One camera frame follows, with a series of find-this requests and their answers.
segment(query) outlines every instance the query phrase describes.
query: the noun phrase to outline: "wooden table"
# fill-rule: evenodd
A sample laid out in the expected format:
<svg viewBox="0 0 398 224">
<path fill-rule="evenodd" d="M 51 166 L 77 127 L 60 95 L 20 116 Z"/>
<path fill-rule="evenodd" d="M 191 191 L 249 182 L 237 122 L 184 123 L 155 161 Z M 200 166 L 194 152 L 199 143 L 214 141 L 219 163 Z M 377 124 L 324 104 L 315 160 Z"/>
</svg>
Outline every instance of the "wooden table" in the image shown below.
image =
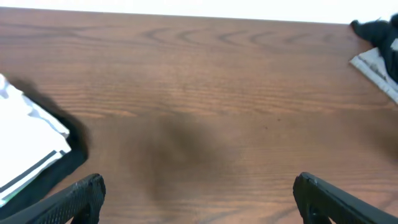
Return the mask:
<svg viewBox="0 0 398 224">
<path fill-rule="evenodd" d="M 348 26 L 0 9 L 0 71 L 90 130 L 58 191 L 103 175 L 101 223 L 300 223 L 311 172 L 398 215 L 397 107 Z"/>
</svg>

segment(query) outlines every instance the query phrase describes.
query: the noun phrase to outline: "black fabric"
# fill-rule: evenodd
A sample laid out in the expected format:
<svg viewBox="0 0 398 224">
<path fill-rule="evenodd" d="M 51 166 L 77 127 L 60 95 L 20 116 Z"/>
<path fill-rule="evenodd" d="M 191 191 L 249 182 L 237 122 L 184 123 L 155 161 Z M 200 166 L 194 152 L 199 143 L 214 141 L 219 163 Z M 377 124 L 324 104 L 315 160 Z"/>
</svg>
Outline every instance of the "black fabric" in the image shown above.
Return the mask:
<svg viewBox="0 0 398 224">
<path fill-rule="evenodd" d="M 398 51 L 391 48 L 393 41 L 398 38 L 398 14 L 392 16 L 390 22 L 374 21 L 360 24 L 353 21 L 351 26 L 356 35 L 379 49 L 388 74 L 398 82 Z"/>
<path fill-rule="evenodd" d="M 91 174 L 51 197 L 1 220 L 0 224 L 62 224 L 71 218 L 71 224 L 98 223 L 105 194 L 102 176 Z"/>
<path fill-rule="evenodd" d="M 43 170 L 36 179 L 22 189 L 15 197 L 5 204 L 5 206 L 1 207 L 0 220 L 10 217 L 11 215 L 39 202 L 61 180 L 81 166 L 88 157 L 88 138 L 86 135 L 86 129 L 79 120 L 65 111 L 62 111 L 49 98 L 35 91 L 30 83 L 21 80 L 10 80 L 10 82 L 70 130 L 67 142 L 72 151 L 65 154 L 61 159 L 47 169 Z"/>
</svg>

